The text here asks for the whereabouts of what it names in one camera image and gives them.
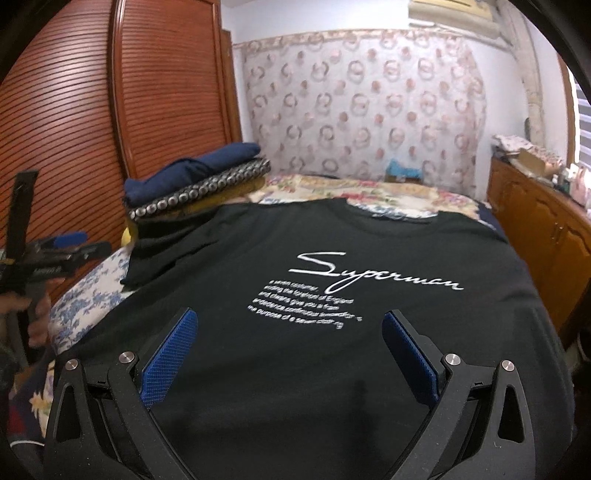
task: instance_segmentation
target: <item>wooden wardrobe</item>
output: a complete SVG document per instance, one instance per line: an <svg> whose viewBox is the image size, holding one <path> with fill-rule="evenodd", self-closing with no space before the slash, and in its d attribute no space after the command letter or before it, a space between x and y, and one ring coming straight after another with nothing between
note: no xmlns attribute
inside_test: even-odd
<svg viewBox="0 0 591 480"><path fill-rule="evenodd" d="M219 0L59 10L0 84L0 245L20 170L40 171L28 240L83 230L117 248L127 177L231 142L220 35Z"/></svg>

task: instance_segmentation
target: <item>metal screw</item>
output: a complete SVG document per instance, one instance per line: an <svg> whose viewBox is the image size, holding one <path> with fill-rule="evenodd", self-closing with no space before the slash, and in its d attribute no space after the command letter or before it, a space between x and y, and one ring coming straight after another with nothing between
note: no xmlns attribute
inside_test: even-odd
<svg viewBox="0 0 591 480"><path fill-rule="evenodd" d="M512 372L513 370L515 370L515 365L513 365L513 362L510 360L503 360L501 362L501 366L507 370L508 372Z"/></svg>
<svg viewBox="0 0 591 480"><path fill-rule="evenodd" d="M75 370L78 367L78 360L73 358L66 362L66 370Z"/></svg>
<svg viewBox="0 0 591 480"><path fill-rule="evenodd" d="M455 353L448 353L445 356L445 361L450 364L450 365L459 365L462 361L462 359L457 356Z"/></svg>
<svg viewBox="0 0 591 480"><path fill-rule="evenodd" d="M122 364L128 364L130 362L133 362L135 358L135 355L133 352L123 352L121 355L119 355L119 362L121 362Z"/></svg>

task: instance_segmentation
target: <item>floral blanket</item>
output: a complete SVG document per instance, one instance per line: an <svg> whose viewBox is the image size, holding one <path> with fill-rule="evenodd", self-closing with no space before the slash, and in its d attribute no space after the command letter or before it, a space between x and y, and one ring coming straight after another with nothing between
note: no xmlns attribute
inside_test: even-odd
<svg viewBox="0 0 591 480"><path fill-rule="evenodd" d="M439 211L462 213L476 221L479 204L459 194L409 183L379 183L362 180L332 180L323 177L289 175L270 177L261 190L244 198L245 202L262 204L303 202L335 197L347 198L351 205L377 214L426 218ZM9 441L33 440L39 446L18 443L17 455L27 456L45 438L49 411L53 402L53 369L55 354L71 348L94 325L133 292L124 291L119 281L125 276L131 250L123 247L104 260L72 287L53 306L50 314L50 336L53 351L48 350L36 372L14 393L11 400ZM25 455L18 449L29 449Z"/></svg>

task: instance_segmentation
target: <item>patterned curtain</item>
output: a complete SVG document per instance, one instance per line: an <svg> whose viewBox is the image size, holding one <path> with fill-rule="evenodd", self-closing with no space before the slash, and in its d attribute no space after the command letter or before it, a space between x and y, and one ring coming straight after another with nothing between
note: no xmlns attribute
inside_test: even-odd
<svg viewBox="0 0 591 480"><path fill-rule="evenodd" d="M485 88L462 37L427 29L297 34L238 46L274 173L382 180L391 160L472 196Z"/></svg>

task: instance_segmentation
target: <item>stack of folded clothes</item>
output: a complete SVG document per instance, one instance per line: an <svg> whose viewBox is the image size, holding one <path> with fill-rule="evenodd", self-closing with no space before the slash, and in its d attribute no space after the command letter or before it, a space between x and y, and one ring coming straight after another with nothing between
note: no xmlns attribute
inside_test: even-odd
<svg viewBox="0 0 591 480"><path fill-rule="evenodd" d="M199 158L181 158L147 180L125 181L130 220L194 212L243 196L264 185L271 166L256 143L233 143Z"/></svg>

